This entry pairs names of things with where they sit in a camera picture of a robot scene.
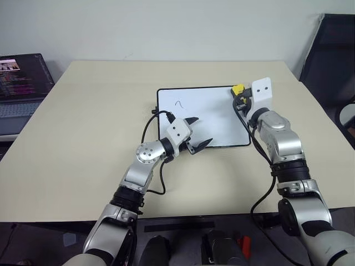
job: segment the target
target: laptop screen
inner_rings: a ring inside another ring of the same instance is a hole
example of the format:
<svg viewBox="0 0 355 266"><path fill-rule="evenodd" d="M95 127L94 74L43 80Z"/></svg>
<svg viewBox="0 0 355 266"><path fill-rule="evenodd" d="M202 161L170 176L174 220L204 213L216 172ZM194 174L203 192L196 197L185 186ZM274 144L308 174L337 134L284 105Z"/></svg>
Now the laptop screen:
<svg viewBox="0 0 355 266"><path fill-rule="evenodd" d="M0 101L44 98L53 86L41 54L0 57Z"/></svg>

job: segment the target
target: red object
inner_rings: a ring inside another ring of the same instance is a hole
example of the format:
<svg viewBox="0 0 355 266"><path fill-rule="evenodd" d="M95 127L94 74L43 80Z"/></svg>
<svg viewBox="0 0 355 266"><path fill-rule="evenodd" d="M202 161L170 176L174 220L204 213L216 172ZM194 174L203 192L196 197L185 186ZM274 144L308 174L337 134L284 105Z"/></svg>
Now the red object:
<svg viewBox="0 0 355 266"><path fill-rule="evenodd" d="M248 236L243 236L237 240L239 247L241 248L243 255L246 259L249 259L251 256L251 238Z"/></svg>

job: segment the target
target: yellow clip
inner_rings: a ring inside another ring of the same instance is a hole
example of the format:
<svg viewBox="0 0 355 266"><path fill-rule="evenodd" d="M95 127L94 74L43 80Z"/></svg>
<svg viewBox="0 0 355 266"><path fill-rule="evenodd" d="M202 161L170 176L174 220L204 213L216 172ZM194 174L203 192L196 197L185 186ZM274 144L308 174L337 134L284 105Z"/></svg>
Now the yellow clip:
<svg viewBox="0 0 355 266"><path fill-rule="evenodd" d="M241 94L244 91L244 89L245 89L244 84L234 85L231 89L233 97L237 96L238 94Z"/></svg>

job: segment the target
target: silver robot arm segment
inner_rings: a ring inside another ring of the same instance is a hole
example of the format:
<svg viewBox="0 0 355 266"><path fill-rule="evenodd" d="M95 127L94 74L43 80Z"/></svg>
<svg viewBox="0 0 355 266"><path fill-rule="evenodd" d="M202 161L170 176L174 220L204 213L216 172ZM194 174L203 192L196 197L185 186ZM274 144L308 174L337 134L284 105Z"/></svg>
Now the silver robot arm segment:
<svg viewBox="0 0 355 266"><path fill-rule="evenodd" d="M283 198L278 203L283 230L301 240L315 266L355 265L355 237L332 227L329 209L316 180L311 179L300 138L287 119L269 110L270 79L254 81L248 90L251 92L241 94L251 99L242 101L245 97L240 94L242 98L235 101L240 105L234 108L244 112L267 146L271 175L277 177L277 191Z"/></svg>

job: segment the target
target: handwritten mark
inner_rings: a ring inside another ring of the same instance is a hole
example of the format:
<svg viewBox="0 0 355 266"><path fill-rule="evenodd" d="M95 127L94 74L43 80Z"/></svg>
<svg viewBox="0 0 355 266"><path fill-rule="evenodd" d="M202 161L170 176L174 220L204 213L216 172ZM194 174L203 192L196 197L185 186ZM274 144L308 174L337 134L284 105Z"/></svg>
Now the handwritten mark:
<svg viewBox="0 0 355 266"><path fill-rule="evenodd" d="M175 106L176 106L178 103L180 104L180 107L183 108L183 106L181 105L181 102L180 102L180 101L176 101Z"/></svg>
<svg viewBox="0 0 355 266"><path fill-rule="evenodd" d="M126 55L126 56L122 59L122 61L126 60L127 58L129 58L129 57L132 56L132 55L133 55L133 53L130 53L130 54Z"/></svg>

